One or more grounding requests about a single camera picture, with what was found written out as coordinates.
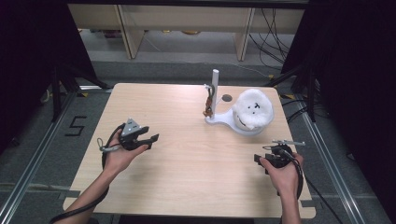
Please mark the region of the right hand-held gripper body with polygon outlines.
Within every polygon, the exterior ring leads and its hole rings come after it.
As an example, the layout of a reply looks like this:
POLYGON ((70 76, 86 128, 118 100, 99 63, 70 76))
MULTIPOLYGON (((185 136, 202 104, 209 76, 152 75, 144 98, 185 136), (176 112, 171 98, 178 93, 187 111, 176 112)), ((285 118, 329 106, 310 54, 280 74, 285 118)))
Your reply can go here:
POLYGON ((292 156, 291 145, 304 146, 305 142, 295 142, 289 140, 273 140, 271 146, 264 146, 268 150, 266 154, 273 154, 275 158, 269 161, 275 168, 282 168, 290 162, 296 164, 296 159, 292 156))

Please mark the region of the white stand with pole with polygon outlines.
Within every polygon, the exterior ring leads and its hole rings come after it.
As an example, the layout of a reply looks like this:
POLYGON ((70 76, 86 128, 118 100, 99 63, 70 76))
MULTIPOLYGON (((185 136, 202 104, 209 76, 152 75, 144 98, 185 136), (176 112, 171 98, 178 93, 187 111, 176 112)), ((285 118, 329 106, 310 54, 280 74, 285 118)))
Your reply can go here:
POLYGON ((205 122, 211 125, 215 125, 215 124, 222 124, 222 125, 226 125, 228 127, 230 127, 233 131, 235 131, 236 133, 239 133, 241 135, 244 136, 253 136, 253 135, 257 135, 259 133, 261 133, 264 128, 261 128, 259 130, 253 130, 252 132, 249 131, 245 131, 240 129, 239 127, 236 126, 234 120, 233 120, 233 111, 232 111, 232 106, 230 107, 230 109, 228 111, 226 111, 225 113, 219 114, 216 112, 216 106, 218 105, 218 103, 221 100, 221 98, 218 100, 217 99, 217 94, 218 94, 218 88, 219 88, 219 70, 218 69, 213 69, 212 70, 212 82, 210 84, 213 84, 215 87, 215 95, 213 98, 213 116, 210 117, 205 117, 205 122))

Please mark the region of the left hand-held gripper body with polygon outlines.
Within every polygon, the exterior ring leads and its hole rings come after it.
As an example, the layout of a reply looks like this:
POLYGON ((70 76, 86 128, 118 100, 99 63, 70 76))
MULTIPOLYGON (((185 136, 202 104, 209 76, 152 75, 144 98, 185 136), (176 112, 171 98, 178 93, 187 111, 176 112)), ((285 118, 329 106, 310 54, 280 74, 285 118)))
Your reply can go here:
POLYGON ((142 127, 133 119, 127 119, 124 123, 120 134, 120 144, 127 150, 134 150, 137 148, 138 136, 142 131, 142 127))

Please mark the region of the person's right hand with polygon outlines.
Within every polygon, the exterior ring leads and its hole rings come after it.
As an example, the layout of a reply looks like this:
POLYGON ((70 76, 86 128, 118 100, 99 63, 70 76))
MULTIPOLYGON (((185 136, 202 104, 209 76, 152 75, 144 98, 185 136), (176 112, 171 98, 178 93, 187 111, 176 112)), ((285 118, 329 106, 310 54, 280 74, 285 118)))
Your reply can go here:
POLYGON ((268 172, 273 186, 282 198, 296 197, 299 187, 299 176, 295 165, 290 162, 282 168, 275 168, 267 159, 260 158, 260 163, 268 172))

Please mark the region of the black curtain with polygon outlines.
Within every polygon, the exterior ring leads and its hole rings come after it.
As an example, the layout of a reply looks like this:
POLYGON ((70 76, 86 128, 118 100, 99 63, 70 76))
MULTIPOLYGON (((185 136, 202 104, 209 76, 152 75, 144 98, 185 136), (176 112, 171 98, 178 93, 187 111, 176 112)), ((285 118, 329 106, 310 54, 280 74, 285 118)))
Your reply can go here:
POLYGON ((396 224, 396 0, 303 0, 284 64, 313 70, 338 132, 396 224))
POLYGON ((65 0, 0 0, 0 154, 57 76, 99 82, 65 0))

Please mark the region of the person's left hand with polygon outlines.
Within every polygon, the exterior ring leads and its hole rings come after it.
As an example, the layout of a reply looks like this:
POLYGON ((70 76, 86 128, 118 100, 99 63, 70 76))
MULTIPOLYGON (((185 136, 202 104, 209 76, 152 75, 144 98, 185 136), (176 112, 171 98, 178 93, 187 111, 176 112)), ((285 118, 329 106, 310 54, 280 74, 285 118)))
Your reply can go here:
POLYGON ((108 152, 106 154, 104 173, 106 175, 118 175, 130 165, 134 158, 146 151, 148 147, 148 145, 143 145, 134 150, 126 150, 121 147, 115 151, 108 152))

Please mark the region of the keychain with green loop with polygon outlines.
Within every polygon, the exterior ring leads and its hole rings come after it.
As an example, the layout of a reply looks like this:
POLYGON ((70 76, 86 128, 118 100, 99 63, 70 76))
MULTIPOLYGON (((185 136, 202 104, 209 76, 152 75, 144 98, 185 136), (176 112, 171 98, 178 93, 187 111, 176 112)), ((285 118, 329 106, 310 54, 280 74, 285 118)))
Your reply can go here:
POLYGON ((207 97, 205 101, 205 110, 203 111, 203 115, 207 117, 212 117, 214 112, 213 112, 213 98, 215 95, 215 87, 213 84, 205 84, 205 89, 207 90, 207 97))

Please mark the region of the black tripod stand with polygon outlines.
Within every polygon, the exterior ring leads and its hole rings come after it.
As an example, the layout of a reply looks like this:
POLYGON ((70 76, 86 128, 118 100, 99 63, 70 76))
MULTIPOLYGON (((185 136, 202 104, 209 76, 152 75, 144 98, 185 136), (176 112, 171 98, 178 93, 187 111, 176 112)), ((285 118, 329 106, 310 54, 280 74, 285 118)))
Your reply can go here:
POLYGON ((53 66, 51 71, 51 87, 52 87, 52 101, 53 101, 53 116, 52 120, 55 121, 62 113, 62 100, 61 100, 61 86, 64 86, 67 93, 78 93, 81 87, 77 83, 77 77, 91 82, 99 87, 100 90, 110 90, 111 86, 99 80, 94 72, 83 71, 68 63, 58 63, 53 66))
POLYGON ((315 122, 315 114, 314 114, 314 101, 315 101, 315 73, 313 69, 307 65, 306 63, 302 63, 295 68, 289 70, 282 74, 280 77, 277 77, 267 84, 265 87, 274 87, 277 84, 282 83, 283 81, 294 77, 294 81, 291 84, 291 91, 293 93, 302 93, 305 91, 307 94, 307 113, 308 117, 311 118, 312 122, 315 122))

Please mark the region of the white fluffy plush pouch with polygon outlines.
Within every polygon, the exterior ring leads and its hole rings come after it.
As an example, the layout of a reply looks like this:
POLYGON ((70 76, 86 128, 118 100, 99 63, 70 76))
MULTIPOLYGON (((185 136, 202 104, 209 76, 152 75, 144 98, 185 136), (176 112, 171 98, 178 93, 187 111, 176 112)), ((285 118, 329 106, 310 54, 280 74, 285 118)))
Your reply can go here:
POLYGON ((274 109, 269 98, 258 89, 243 91, 232 106, 237 127, 252 132, 269 125, 274 119, 274 109))

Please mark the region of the aluminium floor rail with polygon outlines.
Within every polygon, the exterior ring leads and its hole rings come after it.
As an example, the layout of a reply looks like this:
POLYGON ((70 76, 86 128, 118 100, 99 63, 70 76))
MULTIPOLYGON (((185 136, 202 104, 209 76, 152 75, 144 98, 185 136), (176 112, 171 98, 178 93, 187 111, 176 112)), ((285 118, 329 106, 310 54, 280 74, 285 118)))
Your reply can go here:
POLYGON ((307 112, 303 113, 304 123, 310 132, 313 141, 316 145, 318 153, 322 158, 324 166, 329 174, 330 179, 334 185, 334 188, 339 196, 339 199, 344 206, 349 220, 352 224, 366 224, 364 217, 362 216, 361 210, 354 199, 349 187, 339 168, 337 167, 330 150, 328 149, 324 138, 322 137, 317 124, 312 120, 313 115, 309 115, 307 112))
POLYGON ((61 112, 59 113, 57 118, 50 123, 49 128, 47 129, 44 137, 42 138, 40 144, 35 150, 35 153, 33 154, 32 158, 29 160, 29 163, 25 167, 21 177, 14 185, 5 203, 1 206, 0 224, 9 224, 10 220, 13 218, 26 190, 28 189, 40 164, 44 160, 50 148, 50 144, 54 140, 56 133, 59 131, 59 128, 64 121, 64 116, 66 115, 66 112, 68 111, 70 105, 73 103, 76 96, 77 94, 75 92, 68 93, 65 96, 64 102, 62 103, 61 106, 61 112))

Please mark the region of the beige desk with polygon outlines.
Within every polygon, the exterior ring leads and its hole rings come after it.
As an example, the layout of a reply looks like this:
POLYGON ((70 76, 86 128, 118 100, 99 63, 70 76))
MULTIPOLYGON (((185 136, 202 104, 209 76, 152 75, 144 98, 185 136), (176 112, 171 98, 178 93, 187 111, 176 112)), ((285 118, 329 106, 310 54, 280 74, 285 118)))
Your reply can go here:
POLYGON ((248 35, 292 35, 304 12, 268 7, 168 7, 70 4, 74 22, 81 29, 119 30, 127 57, 136 57, 146 30, 232 33, 236 58, 243 61, 248 35))

